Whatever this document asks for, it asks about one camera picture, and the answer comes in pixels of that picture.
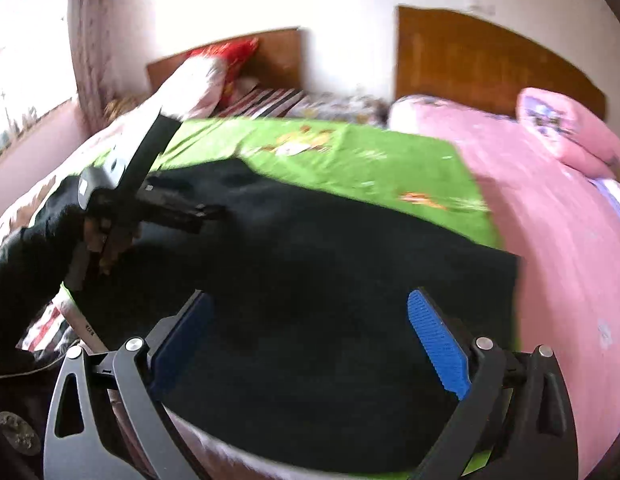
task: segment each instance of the brown headboard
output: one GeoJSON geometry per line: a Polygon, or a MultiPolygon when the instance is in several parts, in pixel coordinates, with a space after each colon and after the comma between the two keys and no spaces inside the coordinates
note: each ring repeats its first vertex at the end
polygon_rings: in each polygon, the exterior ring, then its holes
{"type": "MultiPolygon", "coordinates": [[[[301,89],[301,31],[298,28],[281,28],[266,32],[255,32],[236,38],[215,41],[200,46],[223,43],[228,40],[249,40],[259,38],[259,47],[241,69],[241,75],[258,78],[261,86],[266,88],[301,89]]],[[[187,54],[195,48],[164,57],[146,67],[152,92],[155,92],[174,70],[187,59],[187,54]]]]}
{"type": "Polygon", "coordinates": [[[577,67],[528,38],[445,9],[398,7],[395,97],[429,94],[514,116],[517,94],[566,94],[604,119],[606,97],[577,67]]]}

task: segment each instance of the black sleeve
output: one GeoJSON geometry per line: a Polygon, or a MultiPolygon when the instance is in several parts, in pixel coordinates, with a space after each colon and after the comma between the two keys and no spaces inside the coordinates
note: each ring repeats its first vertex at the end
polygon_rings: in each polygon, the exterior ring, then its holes
{"type": "Polygon", "coordinates": [[[0,349],[11,349],[58,292],[82,239],[78,206],[12,233],[0,248],[0,349]]]}

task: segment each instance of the wall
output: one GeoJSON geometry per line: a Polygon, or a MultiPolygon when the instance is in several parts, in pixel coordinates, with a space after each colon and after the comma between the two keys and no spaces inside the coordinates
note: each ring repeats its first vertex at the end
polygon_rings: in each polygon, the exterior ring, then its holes
{"type": "Polygon", "coordinates": [[[0,216],[34,184],[57,168],[89,137],[74,100],[43,117],[0,158],[0,216]]]}
{"type": "MultiPolygon", "coordinates": [[[[309,30],[306,88],[390,99],[394,7],[467,9],[473,0],[109,0],[120,91],[147,90],[147,62],[208,41],[300,25],[309,30]]],[[[493,22],[581,68],[608,96],[620,135],[620,24],[603,0],[483,0],[493,22]]]]}

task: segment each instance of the pink curtain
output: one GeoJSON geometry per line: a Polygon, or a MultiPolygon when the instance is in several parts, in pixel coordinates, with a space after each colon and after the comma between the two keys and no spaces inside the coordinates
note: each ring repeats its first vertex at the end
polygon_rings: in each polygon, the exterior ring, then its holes
{"type": "Polygon", "coordinates": [[[103,111],[113,99],[107,0],[68,0],[68,31],[78,102],[91,134],[106,126],[103,111]]]}

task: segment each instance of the window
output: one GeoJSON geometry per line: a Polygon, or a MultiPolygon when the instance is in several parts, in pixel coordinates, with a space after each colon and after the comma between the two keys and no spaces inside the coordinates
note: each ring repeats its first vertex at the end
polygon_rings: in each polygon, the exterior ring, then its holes
{"type": "Polygon", "coordinates": [[[0,154],[76,94],[68,0],[19,0],[0,22],[0,154]]]}

